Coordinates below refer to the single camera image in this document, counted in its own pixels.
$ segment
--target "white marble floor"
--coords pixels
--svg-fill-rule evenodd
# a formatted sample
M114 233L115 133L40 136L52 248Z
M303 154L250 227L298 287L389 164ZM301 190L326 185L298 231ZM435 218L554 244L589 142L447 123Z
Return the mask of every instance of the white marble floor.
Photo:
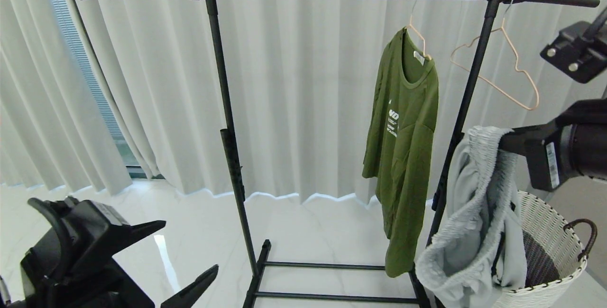
M22 299L19 261L24 252L49 229L49 224L26 201L30 197L59 200L66 189L48 192L44 187L0 187L0 274L13 299ZM132 247L115 260L157 303L187 286L196 276L218 263L219 276L196 307L241 307L251 279L234 198L213 198L200 192L184 196L165 181L135 181L118 196L84 189L74 194L115 207L130 224L166 220L167 226ZM381 208L364 207L355 200L334 202L314 198L276 200L253 196L246 203L253 243L258 254L263 241L271 239L270 260L325 263L383 264L387 241L382 233ZM419 248L432 219L427 209ZM408 276L396 280L382 272L273 269L264 274L262 290L343 295L413 297ZM603 307L607 291L589 275L583 275L559 300L556 308ZM362 308L401 307L398 304L258 299L257 308L277 307Z

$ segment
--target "empty clothes hanger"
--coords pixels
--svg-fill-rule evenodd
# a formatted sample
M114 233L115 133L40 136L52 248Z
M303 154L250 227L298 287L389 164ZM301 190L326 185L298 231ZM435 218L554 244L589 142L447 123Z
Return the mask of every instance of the empty clothes hanger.
M510 37L508 36L508 33L506 32L506 29L504 28L504 25L506 23L506 14L508 12L508 10L510 9L510 6L512 6L512 3L514 3L514 0L510 0L510 4L508 4L508 7L506 8L505 12L504 12L504 16L501 20L501 26L493 29L491 31L491 33L496 32L496 31L501 31L504 34L504 37L506 38L506 41L508 42L508 45L510 46L510 49L512 49L512 52L514 53L514 57L515 57L515 62L514 62L514 70L516 72L521 72L525 74L525 77L527 77L527 79L529 80L529 83L531 84L531 87L533 87L533 91L535 92L535 105L533 105L533 107L527 107L526 105L522 104L520 101L516 100L514 97L510 96L507 92L505 92L504 90L500 89L499 86L495 85L492 81L486 79L485 77L479 75L478 77L480 79L482 79L483 81L486 81L489 85L493 86L497 91L501 92L504 96L508 97L511 101L513 101L514 103L520 105L521 107L523 107L524 109L527 110L533 110L536 109L539 105L540 105L540 92L537 90L537 86L535 85L535 82L533 81L533 79L531 78L531 75L529 75L529 72L527 72L526 70L521 70L518 68L518 52L516 51L516 47L514 47L514 45L512 44L512 41L510 40ZM461 64L457 63L455 60L453 60L453 56L455 55L456 51L458 51L458 49L462 48L462 47L471 47L474 42L476 42L478 39L480 38L480 36L477 36L476 38L474 38L472 40L472 42L470 42L470 44L463 44L460 45L458 47L455 48L455 50L451 53L451 57L449 58L449 60L459 66L460 68L470 72L470 69L466 68L465 66L462 66Z
M421 39L422 45L423 45L422 46L422 56L424 58L428 58L428 60L432 60L432 57L429 54L425 53L425 38L414 27L414 10L415 10L416 4L417 4L417 0L415 0L415 2L414 2L414 7L411 8L411 16L409 17L409 25L405 26L405 29L411 29L411 30L413 30L413 32L415 32L417 34L417 36Z

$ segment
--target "white curtain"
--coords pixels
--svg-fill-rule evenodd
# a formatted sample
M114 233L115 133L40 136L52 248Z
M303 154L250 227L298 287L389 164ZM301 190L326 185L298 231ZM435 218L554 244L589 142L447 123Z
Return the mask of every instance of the white curtain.
M297 192L305 199L313 193L356 193L367 202L373 184L360 173L377 65L385 44L408 23L413 1L218 4L247 194ZM225 120L204 2L85 0L74 6L98 58L99 78L146 172L161 172L184 193L203 187L230 191L219 135ZM429 194L438 182L467 79L449 63L449 55L479 34L485 6L485 1L462 0L419 0L416 5L414 21L440 78ZM560 28L597 13L552 4L512 6L506 27L521 67L538 83L540 108L527 112L479 81L466 127L539 124L558 114L575 88L538 53ZM469 65L472 55L470 49L458 58ZM481 73L531 104L531 88L513 64L505 39L494 36ZM604 89L605 78L592 86Z
M0 12L1 181L109 193L130 185L50 0L0 0Z

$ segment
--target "olive green shirt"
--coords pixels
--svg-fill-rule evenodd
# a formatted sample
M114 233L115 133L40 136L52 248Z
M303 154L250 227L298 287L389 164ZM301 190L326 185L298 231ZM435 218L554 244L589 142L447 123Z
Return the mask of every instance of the olive green shirt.
M384 49L362 171L364 178L377 176L390 277L413 267L430 176L438 75L421 52L405 29Z

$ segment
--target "basket handle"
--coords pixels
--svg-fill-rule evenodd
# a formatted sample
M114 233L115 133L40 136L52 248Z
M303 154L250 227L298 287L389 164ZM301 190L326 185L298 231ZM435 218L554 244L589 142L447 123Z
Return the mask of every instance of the basket handle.
M565 224L565 226L563 226L563 230L567 230L568 228L573 229L577 224L579 224L581 222L585 222L586 224L588 224L590 226L590 239L588 239L588 243L586 243L586 248L584 248L584 250L582 250L579 253L579 255L577 256L578 261L581 261L581 259L584 256L588 257L588 254L590 253L590 250L592 250L592 246L594 245L594 242L597 240L597 235L598 235L597 225L594 224L594 222L591 221L590 219L586 219L586 218L575 219L575 221Z

